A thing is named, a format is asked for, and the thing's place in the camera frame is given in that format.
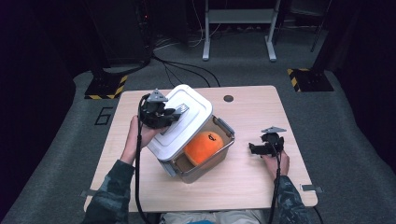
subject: orange ball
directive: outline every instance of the orange ball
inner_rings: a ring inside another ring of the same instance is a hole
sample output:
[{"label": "orange ball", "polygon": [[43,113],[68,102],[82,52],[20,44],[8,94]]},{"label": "orange ball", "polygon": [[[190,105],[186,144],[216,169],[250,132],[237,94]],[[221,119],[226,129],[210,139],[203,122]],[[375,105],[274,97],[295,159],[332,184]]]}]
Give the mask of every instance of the orange ball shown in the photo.
[{"label": "orange ball", "polygon": [[196,166],[211,157],[223,146],[223,140],[217,133],[200,132],[184,146],[183,150],[190,162]]}]

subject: camouflage jacket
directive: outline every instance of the camouflage jacket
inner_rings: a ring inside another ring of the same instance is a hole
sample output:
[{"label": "camouflage jacket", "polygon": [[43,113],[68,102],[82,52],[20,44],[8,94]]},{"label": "camouflage jacket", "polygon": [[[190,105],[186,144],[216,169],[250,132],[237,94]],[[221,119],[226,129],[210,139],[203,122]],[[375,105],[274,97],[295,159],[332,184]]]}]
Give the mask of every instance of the camouflage jacket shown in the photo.
[{"label": "camouflage jacket", "polygon": [[[95,193],[82,223],[128,223],[134,167],[116,161]],[[311,223],[300,194],[287,176],[279,180],[277,204],[280,223]]]}]

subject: white lid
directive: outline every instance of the white lid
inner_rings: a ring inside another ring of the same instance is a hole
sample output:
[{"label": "white lid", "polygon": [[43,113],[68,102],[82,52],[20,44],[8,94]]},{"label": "white lid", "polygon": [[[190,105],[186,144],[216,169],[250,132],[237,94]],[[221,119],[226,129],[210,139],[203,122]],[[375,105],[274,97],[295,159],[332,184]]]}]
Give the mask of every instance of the white lid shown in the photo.
[{"label": "white lid", "polygon": [[212,104],[188,85],[178,85],[166,95],[165,108],[186,105],[189,109],[167,131],[158,133],[149,142],[148,149],[160,161],[169,161],[204,126],[212,115]]}]

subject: carpeted floor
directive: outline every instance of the carpeted floor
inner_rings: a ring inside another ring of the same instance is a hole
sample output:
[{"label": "carpeted floor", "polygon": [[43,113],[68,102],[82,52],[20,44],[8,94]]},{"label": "carpeted floor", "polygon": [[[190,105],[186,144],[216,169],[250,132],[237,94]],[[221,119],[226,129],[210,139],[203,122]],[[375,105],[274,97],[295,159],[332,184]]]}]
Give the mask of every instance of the carpeted floor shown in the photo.
[{"label": "carpeted floor", "polygon": [[[222,87],[275,86],[308,173],[313,183],[325,190],[318,195],[324,223],[396,223],[396,176],[356,126],[333,73],[326,72],[326,76],[334,91],[295,92],[291,85],[287,69],[310,67],[325,35],[311,53],[312,33],[284,30],[276,45],[275,63],[269,62],[264,33],[258,31],[215,35],[209,62],[202,61],[203,42],[194,48],[170,45],[154,53],[163,60],[208,69]],[[196,75],[172,70],[194,88],[207,87]],[[195,71],[205,76],[211,87],[217,86],[212,76]],[[107,114],[114,115],[118,103],[118,99],[85,100],[84,91],[91,80],[89,72],[75,78],[76,97],[62,128],[2,223],[79,223],[83,219],[85,199],[79,195],[91,185],[111,122],[94,124],[104,107],[109,107]],[[128,76],[124,90],[173,89],[177,84],[177,79],[168,77],[163,65],[153,60]],[[318,223],[312,208],[310,212]],[[138,214],[131,214],[130,223],[143,222]]]}]

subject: hand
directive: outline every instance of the hand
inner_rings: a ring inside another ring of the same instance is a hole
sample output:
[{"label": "hand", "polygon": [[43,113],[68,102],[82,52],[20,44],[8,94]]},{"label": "hand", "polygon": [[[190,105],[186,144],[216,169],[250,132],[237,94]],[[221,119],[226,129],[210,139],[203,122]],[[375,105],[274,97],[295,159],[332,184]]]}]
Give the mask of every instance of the hand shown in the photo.
[{"label": "hand", "polygon": [[[128,137],[125,142],[125,148],[122,152],[122,155],[120,157],[121,161],[124,161],[128,164],[133,164],[134,159],[136,158],[136,146],[137,146],[137,133],[138,133],[138,124],[139,118],[137,116],[133,116],[131,120],[131,124],[129,127],[129,132],[128,132]],[[151,139],[157,134],[162,132],[163,129],[150,129],[149,127],[146,127],[143,125],[142,127],[142,142],[141,142],[141,148],[145,147],[146,145],[149,144]]]},{"label": "hand", "polygon": [[[285,150],[279,154],[280,158],[280,175],[288,175],[289,166],[290,166],[290,158],[288,154],[286,154]],[[276,170],[277,170],[277,159],[276,157],[271,157],[267,155],[262,155],[262,159],[265,161],[265,165],[267,166],[267,170],[270,172],[273,180],[276,179]]]}]

